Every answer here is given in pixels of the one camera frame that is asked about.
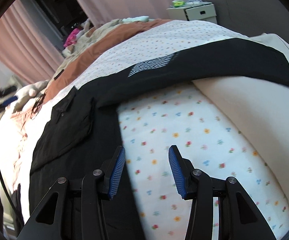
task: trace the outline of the white stuffed animal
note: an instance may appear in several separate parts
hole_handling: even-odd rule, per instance
[[[39,81],[35,84],[27,85],[18,90],[15,94],[15,96],[18,97],[17,101],[10,104],[12,113],[14,114],[15,112],[21,111],[31,98],[34,98],[40,91],[47,87],[48,82],[49,80]]]

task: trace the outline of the drawer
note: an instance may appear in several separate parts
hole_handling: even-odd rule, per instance
[[[217,15],[213,4],[186,9],[185,12],[189,21],[203,20]]]

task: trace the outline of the blue flower print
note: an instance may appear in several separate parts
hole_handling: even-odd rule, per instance
[[[209,160],[206,160],[206,161],[203,162],[203,165],[209,166],[209,162],[210,162]]]

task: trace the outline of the orange blanket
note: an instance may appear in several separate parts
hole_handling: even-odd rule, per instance
[[[109,32],[103,39],[90,46],[63,73],[54,80],[46,90],[43,104],[53,99],[63,88],[80,76],[98,57],[114,46],[130,39],[138,33],[145,32],[170,20],[156,19],[152,22],[134,22],[121,24]]]

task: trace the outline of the silver screw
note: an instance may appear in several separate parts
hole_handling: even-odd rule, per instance
[[[199,169],[194,169],[194,170],[192,171],[192,173],[193,173],[194,175],[196,175],[196,176],[200,176],[200,175],[202,174],[202,171],[199,170]]]
[[[99,176],[102,174],[102,170],[94,170],[92,174],[95,176]]]
[[[58,179],[58,183],[59,184],[63,184],[63,183],[65,183],[67,181],[67,179],[65,178],[65,177],[60,177],[59,179]]]
[[[237,179],[235,177],[229,177],[228,181],[232,184],[235,184],[237,182]]]

